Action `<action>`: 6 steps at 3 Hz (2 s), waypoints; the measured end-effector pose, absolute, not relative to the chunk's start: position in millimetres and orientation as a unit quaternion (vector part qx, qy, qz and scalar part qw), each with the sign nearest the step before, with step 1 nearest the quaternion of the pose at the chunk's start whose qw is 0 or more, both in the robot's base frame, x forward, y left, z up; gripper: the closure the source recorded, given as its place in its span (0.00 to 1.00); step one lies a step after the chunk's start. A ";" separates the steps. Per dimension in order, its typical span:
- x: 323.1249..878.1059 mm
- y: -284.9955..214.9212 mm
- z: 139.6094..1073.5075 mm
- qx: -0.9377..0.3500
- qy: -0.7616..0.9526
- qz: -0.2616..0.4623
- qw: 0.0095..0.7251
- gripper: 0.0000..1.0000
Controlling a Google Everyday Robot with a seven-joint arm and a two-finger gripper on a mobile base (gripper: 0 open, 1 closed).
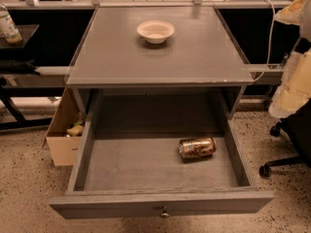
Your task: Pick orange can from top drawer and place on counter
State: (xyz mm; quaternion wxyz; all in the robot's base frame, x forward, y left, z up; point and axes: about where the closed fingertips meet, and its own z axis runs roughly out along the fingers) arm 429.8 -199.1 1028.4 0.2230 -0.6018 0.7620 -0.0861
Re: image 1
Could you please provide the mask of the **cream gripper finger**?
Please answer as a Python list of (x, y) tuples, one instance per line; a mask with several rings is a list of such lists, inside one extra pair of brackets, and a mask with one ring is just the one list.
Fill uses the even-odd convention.
[(287, 61), (281, 84), (275, 91), (268, 112), (276, 118), (294, 115), (311, 98), (311, 50), (294, 52)]
[(307, 0), (293, 0), (293, 2), (278, 11), (274, 19), (284, 24), (300, 25), (304, 5)]

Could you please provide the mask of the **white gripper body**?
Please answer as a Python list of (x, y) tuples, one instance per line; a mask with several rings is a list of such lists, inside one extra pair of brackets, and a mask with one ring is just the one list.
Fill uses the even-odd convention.
[(309, 51), (310, 48), (311, 43), (307, 39), (299, 37), (296, 43), (294, 44), (292, 52), (304, 54), (306, 51)]

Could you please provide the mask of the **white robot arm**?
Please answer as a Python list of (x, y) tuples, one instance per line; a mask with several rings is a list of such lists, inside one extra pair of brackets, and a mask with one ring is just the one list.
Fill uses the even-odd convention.
[[(294, 0), (279, 11), (274, 19), (285, 24), (299, 26), (299, 36), (311, 42), (311, 0)], [(268, 108), (273, 117), (294, 115), (311, 99), (311, 50), (293, 51), (287, 60), (281, 84), (275, 91)]]

